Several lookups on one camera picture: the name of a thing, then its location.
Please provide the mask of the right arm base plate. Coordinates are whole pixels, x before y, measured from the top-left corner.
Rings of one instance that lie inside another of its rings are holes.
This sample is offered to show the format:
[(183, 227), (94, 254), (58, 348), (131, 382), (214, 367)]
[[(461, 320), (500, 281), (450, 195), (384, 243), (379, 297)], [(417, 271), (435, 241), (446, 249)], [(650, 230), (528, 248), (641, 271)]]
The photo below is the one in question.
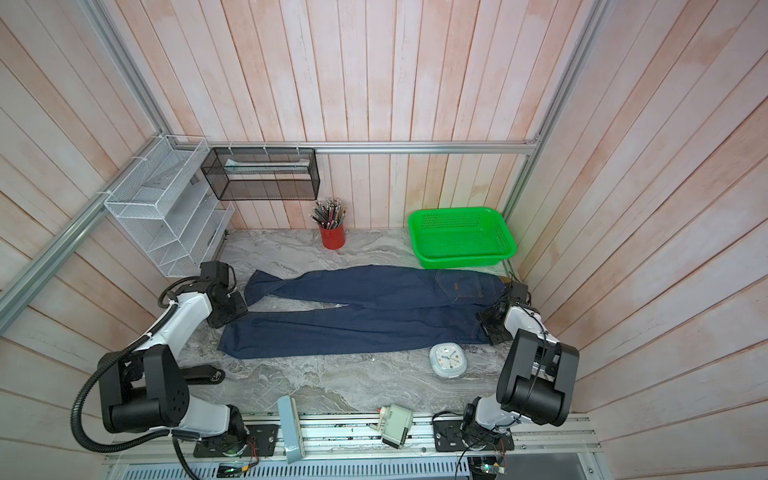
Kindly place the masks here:
[(436, 418), (432, 422), (434, 446), (441, 453), (472, 452), (505, 453), (515, 449), (510, 435), (478, 427), (465, 426), (459, 419)]

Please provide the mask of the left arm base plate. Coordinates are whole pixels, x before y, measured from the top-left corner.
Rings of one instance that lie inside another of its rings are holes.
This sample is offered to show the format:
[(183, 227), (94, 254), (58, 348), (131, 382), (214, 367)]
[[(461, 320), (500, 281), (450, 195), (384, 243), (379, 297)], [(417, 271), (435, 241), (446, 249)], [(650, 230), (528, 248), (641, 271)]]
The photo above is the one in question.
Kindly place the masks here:
[(271, 457), (274, 455), (278, 430), (277, 424), (246, 424), (243, 429), (198, 441), (193, 457)]

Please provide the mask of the dark blue denim trousers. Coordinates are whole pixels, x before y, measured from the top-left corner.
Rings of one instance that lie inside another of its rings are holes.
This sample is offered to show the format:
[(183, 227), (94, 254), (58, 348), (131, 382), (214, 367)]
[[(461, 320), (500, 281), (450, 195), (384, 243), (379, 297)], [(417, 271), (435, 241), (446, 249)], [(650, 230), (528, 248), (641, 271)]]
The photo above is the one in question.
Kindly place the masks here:
[(218, 348), (241, 360), (395, 352), (438, 343), (483, 344), (477, 319), (505, 293), (497, 275), (364, 265), (293, 279), (255, 272), (254, 306), (268, 296), (321, 303), (307, 311), (251, 311), (227, 325)]

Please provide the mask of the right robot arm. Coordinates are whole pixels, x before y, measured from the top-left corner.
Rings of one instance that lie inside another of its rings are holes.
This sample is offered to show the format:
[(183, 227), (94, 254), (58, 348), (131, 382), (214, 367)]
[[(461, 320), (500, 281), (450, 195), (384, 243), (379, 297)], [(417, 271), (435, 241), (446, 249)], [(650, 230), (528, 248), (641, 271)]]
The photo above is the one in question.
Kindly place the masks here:
[(477, 315), (492, 345), (510, 342), (496, 392), (468, 404), (461, 433), (466, 446), (503, 444), (521, 423), (562, 426), (570, 412), (579, 351), (560, 342), (532, 306), (528, 287), (511, 282), (492, 306)]

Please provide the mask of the green plastic basket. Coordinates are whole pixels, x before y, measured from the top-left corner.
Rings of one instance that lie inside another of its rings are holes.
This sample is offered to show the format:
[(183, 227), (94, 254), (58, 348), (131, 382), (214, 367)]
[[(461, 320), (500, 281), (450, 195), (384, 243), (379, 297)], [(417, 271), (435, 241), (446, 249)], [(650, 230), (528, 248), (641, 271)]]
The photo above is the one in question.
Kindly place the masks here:
[(517, 252), (503, 217), (487, 207), (418, 210), (408, 229), (425, 269), (493, 266)]

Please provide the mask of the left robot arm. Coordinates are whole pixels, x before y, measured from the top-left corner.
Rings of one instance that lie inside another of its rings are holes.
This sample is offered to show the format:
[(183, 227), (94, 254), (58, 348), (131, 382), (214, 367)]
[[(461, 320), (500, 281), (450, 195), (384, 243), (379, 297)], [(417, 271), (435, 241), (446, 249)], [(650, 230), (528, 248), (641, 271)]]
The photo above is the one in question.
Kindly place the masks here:
[(107, 367), (97, 380), (105, 429), (168, 430), (200, 439), (237, 430), (235, 407), (204, 401), (189, 389), (192, 384), (221, 382), (223, 371), (211, 365), (183, 369), (176, 360), (199, 325), (219, 329), (247, 312), (233, 267), (204, 262), (199, 274), (166, 287), (157, 303), (162, 315), (128, 352), (108, 353), (99, 361)]

